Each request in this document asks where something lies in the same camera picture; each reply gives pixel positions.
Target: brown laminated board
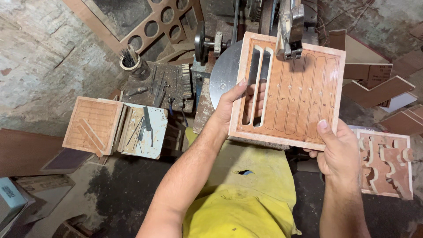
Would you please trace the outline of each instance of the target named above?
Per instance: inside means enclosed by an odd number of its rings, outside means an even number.
[[[102,152],[111,155],[122,108],[122,102],[79,96],[69,121],[63,147],[95,152],[77,128],[80,125],[79,120],[85,119],[105,145]]]
[[[423,133],[423,125],[403,111],[388,117],[380,124],[395,134],[414,136]]]
[[[359,84],[368,89],[389,80],[391,77],[392,64],[345,64],[344,78],[361,80]]]
[[[324,150],[325,144],[317,133],[317,122],[326,119],[336,132],[345,51],[303,44],[302,57],[281,61],[274,49],[276,38],[246,32],[241,50],[238,79],[255,83],[257,90],[262,78],[261,62],[264,55],[270,58],[263,114],[260,126],[252,120],[244,125],[245,95],[233,104],[229,135],[256,141],[266,141],[309,149]],[[250,77],[252,54],[260,52],[257,76]]]
[[[364,108],[371,108],[414,88],[414,85],[399,76],[395,76],[370,90],[352,81],[342,87],[342,94]]]

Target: wooden offcut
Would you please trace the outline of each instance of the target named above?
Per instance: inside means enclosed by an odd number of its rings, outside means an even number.
[[[360,106],[370,108],[414,88],[415,86],[411,83],[395,76],[370,90],[352,81],[342,88],[342,94],[351,98]]]
[[[345,51],[303,44],[302,57],[281,61],[275,57],[276,38],[246,32],[238,79],[255,82],[253,108],[264,51],[271,55],[260,126],[243,125],[245,95],[233,104],[230,136],[324,150],[317,122],[326,119],[336,132],[345,64]],[[253,49],[260,49],[257,78],[249,79]],[[254,110],[249,118],[255,118]]]
[[[91,126],[93,133],[97,135],[98,139],[105,147],[101,149],[101,144],[96,143],[95,139],[93,139],[93,143],[96,144],[105,155],[112,154],[112,146],[122,107],[122,102],[78,97],[66,131],[63,147],[96,153],[89,144],[90,140],[87,140],[85,135],[78,129],[78,126],[81,125],[80,120],[85,119]]]

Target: finger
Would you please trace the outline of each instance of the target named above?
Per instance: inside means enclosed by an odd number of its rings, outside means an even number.
[[[329,123],[325,119],[317,123],[317,132],[329,149],[340,146],[338,138],[336,138],[332,128],[330,128]]]
[[[247,80],[244,78],[236,84],[233,88],[229,91],[224,93],[221,97],[219,102],[234,102],[239,96],[241,96],[245,90],[247,89]]]

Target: wooden stencil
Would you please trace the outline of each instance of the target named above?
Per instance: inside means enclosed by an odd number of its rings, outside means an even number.
[[[255,84],[254,103],[260,79],[267,79],[260,125],[243,125],[245,95],[233,104],[230,136],[324,150],[317,123],[326,119],[336,132],[345,64],[345,51],[303,44],[302,57],[281,61],[274,49],[276,37],[246,32],[242,44],[238,80]],[[260,52],[258,66],[254,64]],[[270,57],[263,75],[264,58]],[[257,68],[257,76],[251,74]],[[254,110],[249,118],[255,118]]]
[[[92,135],[96,135],[94,142],[96,139],[101,142],[97,143],[99,149],[101,150],[103,144],[105,147],[102,152],[110,155],[122,108],[122,102],[79,96],[66,131],[63,147],[95,152],[85,135],[78,129],[81,125],[80,120],[85,120],[91,127]]]
[[[353,132],[359,141],[363,141],[360,144],[362,152],[361,192],[412,199],[411,162],[406,162],[403,158],[403,154],[405,154],[412,160],[410,137],[364,129],[353,129]],[[369,147],[365,146],[368,139],[370,139]],[[367,157],[365,157],[365,149],[369,149]],[[390,154],[396,151],[400,152],[397,154],[399,156],[392,157]],[[389,178],[392,178],[393,181],[387,182],[386,179]]]

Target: metal rod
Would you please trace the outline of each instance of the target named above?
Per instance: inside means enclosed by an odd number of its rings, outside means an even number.
[[[233,20],[233,30],[232,30],[232,42],[231,44],[236,43],[236,37],[238,33],[238,16],[239,16],[239,0],[235,0],[235,18]]]

